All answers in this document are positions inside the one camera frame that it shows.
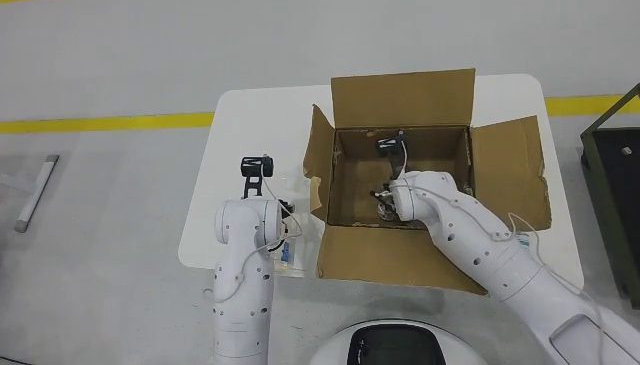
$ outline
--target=cardboard box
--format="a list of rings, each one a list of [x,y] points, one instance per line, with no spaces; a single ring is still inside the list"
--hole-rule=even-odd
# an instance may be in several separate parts
[[[419,222],[385,222],[370,190],[391,166],[375,141],[404,132],[411,170],[451,173],[508,223],[551,224],[536,117],[473,128],[475,70],[334,78],[332,127],[314,106],[304,159],[312,214],[325,222],[318,276],[484,294],[433,245]]]

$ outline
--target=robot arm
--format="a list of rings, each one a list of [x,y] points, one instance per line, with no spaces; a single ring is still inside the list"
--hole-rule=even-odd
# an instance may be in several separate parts
[[[433,243],[529,326],[558,364],[640,363],[640,333],[585,300],[524,249],[513,232],[448,173],[408,172],[389,183],[398,217],[419,220]]]
[[[293,207],[261,196],[262,178],[273,173],[271,158],[247,157],[244,198],[226,201],[215,217],[217,240],[227,245],[213,282],[216,365],[266,365],[273,302],[273,260],[268,245],[282,240],[283,210]]]

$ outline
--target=sticker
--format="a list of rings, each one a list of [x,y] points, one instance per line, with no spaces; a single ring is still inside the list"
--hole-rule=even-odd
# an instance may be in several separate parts
[[[289,262],[289,242],[284,243],[284,248],[282,249],[282,257],[280,257],[280,261]]]

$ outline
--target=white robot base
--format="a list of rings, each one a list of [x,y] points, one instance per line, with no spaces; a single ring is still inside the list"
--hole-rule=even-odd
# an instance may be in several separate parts
[[[486,365],[453,334],[427,323],[378,320],[336,333],[320,347],[310,365],[466,364]]]

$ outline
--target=white table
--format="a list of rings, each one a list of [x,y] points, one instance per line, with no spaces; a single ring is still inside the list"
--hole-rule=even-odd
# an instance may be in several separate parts
[[[221,202],[242,195],[242,157],[266,153],[274,159],[274,177],[269,181],[279,197],[288,198],[285,187],[291,188],[292,180],[299,187],[312,104],[333,122],[331,86],[234,90],[220,98],[178,251],[185,266],[214,269],[223,252],[213,232],[214,215]],[[584,276],[540,83],[528,75],[476,78],[472,126],[531,115],[538,117],[552,216],[551,229],[540,232],[540,253],[556,272],[582,288]],[[321,231],[322,222],[313,219],[308,222]],[[309,245],[319,241],[313,231],[309,234],[303,242],[307,253],[313,251]],[[310,266],[313,261],[315,258],[302,259],[307,275],[315,272],[315,266]]]

